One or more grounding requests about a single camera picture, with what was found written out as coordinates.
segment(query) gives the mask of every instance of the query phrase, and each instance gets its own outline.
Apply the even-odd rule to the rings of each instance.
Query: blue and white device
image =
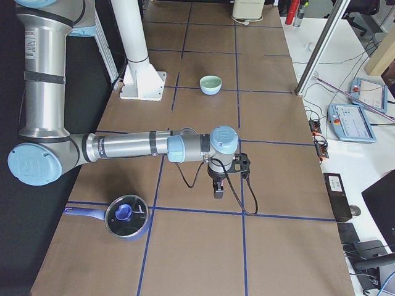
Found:
[[[328,116],[341,141],[376,142],[375,134],[361,105],[330,104]]]
[[[352,97],[371,105],[381,112],[387,112],[388,87],[385,84],[357,77],[352,82],[350,90],[350,95]]]

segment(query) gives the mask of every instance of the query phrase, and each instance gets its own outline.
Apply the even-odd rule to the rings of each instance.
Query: office chair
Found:
[[[346,12],[343,15],[343,19],[347,20],[350,26],[362,30],[361,36],[364,36],[368,31],[363,26],[355,23],[355,17],[351,17],[352,12],[359,12],[364,15],[375,15],[380,8],[380,0],[351,0],[347,6]]]

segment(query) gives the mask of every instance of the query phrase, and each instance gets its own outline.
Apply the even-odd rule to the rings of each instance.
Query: light blue cap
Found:
[[[21,182],[34,186],[46,185],[62,174],[62,164],[56,155],[34,143],[15,146],[8,155],[8,167]]]
[[[184,162],[185,160],[184,140],[179,134],[167,138],[167,159],[169,162]]]
[[[42,8],[48,5],[54,4],[57,0],[15,0],[16,3],[30,7],[30,8]]]
[[[237,132],[227,125],[214,128],[210,134],[210,143],[214,149],[223,154],[233,154],[237,150],[239,137]]]
[[[93,37],[96,34],[96,25],[91,27],[74,27],[69,33],[74,37]]]

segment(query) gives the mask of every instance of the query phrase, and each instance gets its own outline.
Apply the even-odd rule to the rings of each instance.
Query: white table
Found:
[[[307,62],[325,26],[326,20],[305,18],[300,28],[295,28],[292,25],[285,25],[284,22],[285,18],[282,18],[284,33],[293,62]],[[364,48],[352,28],[346,20],[342,20],[336,28],[320,62],[342,62],[363,52]],[[349,90],[355,72],[367,57],[368,55],[364,53],[355,66],[355,69],[340,87],[341,89]],[[342,64],[319,65],[316,71],[321,79],[339,87],[358,59],[359,57]],[[295,74],[299,80],[306,65],[293,65]],[[363,66],[359,70],[357,76],[380,83],[383,82],[379,76],[368,76]],[[321,86],[313,86],[307,91],[305,99],[320,106],[323,114],[326,115],[328,104],[331,102],[333,95],[333,93],[330,93]],[[388,99],[391,101],[394,100],[390,93],[388,94]],[[349,104],[349,99],[342,95],[337,95],[332,103]],[[306,102],[304,105],[311,107],[312,110],[321,115],[318,107]],[[384,118],[374,113],[366,113],[371,123],[389,123],[389,121],[386,121]],[[387,114],[395,116],[395,105],[388,104]],[[330,157],[322,163],[322,172],[341,174],[349,204],[358,206],[362,211],[360,216],[349,222],[354,224],[361,241],[379,239],[386,245],[387,243],[365,205],[361,192],[381,179],[388,171],[395,169],[395,157],[393,156],[395,147],[395,128],[393,126],[374,126],[373,132],[375,133],[377,142],[373,144],[339,141],[331,127],[326,127],[326,118],[321,120],[321,129],[322,134],[328,139],[328,154]],[[351,276],[351,279],[355,294],[358,296],[362,295],[362,288],[357,278]],[[377,290],[371,291],[372,296],[376,295],[376,293]]]

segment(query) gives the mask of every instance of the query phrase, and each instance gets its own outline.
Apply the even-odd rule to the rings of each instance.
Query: spray can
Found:
[[[292,24],[292,21],[294,20],[298,6],[299,6],[299,0],[292,0],[291,6],[288,9],[288,14],[285,19],[285,24],[287,24],[287,25]]]
[[[309,6],[308,0],[302,0],[299,8],[297,9],[297,14],[293,23],[294,27],[300,27],[303,21],[304,13],[306,12],[307,6]]]

